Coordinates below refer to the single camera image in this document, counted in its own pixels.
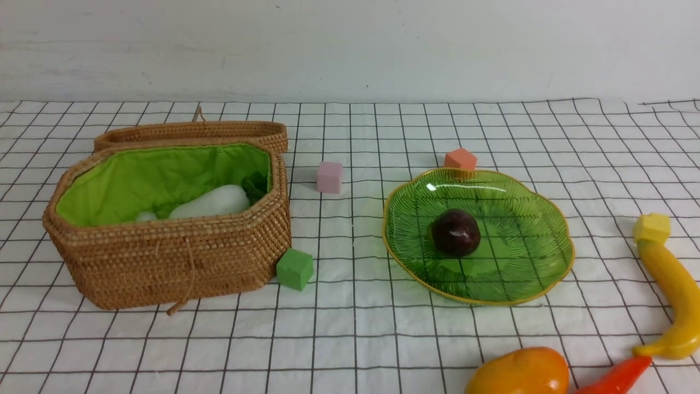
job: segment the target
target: yellow banana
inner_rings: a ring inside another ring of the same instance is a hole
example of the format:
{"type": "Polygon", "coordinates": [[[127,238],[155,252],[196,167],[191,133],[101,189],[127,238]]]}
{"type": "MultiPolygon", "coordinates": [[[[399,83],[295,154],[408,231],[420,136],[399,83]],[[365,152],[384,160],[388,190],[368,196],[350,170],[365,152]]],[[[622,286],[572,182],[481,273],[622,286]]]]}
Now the yellow banana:
{"type": "Polygon", "coordinates": [[[637,250],[644,267],[666,295],[675,318],[671,328],[656,342],[636,346],[632,352],[673,360],[691,356],[700,346],[700,287],[658,240],[639,239],[637,250]]]}

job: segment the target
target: toy mango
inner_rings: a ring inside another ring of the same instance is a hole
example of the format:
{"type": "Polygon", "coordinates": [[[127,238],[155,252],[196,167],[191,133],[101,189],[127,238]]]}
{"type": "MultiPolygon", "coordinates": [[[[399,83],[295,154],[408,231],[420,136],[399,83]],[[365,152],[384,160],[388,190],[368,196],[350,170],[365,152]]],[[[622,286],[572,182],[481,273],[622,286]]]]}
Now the toy mango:
{"type": "Polygon", "coordinates": [[[464,394],[565,394],[568,385],[564,357],[552,348],[534,347],[483,364],[464,394]]]}

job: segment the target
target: pink cube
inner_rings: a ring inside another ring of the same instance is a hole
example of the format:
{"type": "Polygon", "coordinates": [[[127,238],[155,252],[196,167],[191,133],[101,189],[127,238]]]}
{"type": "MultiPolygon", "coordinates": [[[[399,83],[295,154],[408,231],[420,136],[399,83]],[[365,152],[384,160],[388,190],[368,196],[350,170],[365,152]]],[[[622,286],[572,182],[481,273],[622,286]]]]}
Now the pink cube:
{"type": "Polygon", "coordinates": [[[340,193],[343,183],[343,165],[324,161],[318,166],[316,173],[316,190],[321,193],[340,193]]]}

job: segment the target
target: green glass plate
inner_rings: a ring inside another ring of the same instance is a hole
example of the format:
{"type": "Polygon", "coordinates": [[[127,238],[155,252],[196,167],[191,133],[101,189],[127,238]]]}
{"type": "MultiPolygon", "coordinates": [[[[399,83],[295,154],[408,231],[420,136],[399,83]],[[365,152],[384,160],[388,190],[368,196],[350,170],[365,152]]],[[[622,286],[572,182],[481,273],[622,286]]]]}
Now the green glass plate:
{"type": "Polygon", "coordinates": [[[571,270],[574,246],[551,201],[499,172],[431,170],[399,186],[384,208],[384,244],[431,291],[470,304],[513,305],[544,295],[571,270]],[[458,208],[479,224],[481,243],[467,257],[440,255],[429,228],[458,208]]]}

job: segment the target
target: red chili pepper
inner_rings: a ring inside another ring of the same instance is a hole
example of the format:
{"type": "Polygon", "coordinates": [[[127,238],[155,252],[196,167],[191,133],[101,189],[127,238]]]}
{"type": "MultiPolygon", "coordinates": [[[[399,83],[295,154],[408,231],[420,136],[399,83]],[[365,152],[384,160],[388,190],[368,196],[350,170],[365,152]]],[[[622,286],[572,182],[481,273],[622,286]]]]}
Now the red chili pepper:
{"type": "Polygon", "coordinates": [[[648,356],[634,357],[615,365],[605,376],[576,394],[625,394],[651,365],[648,356]]]}

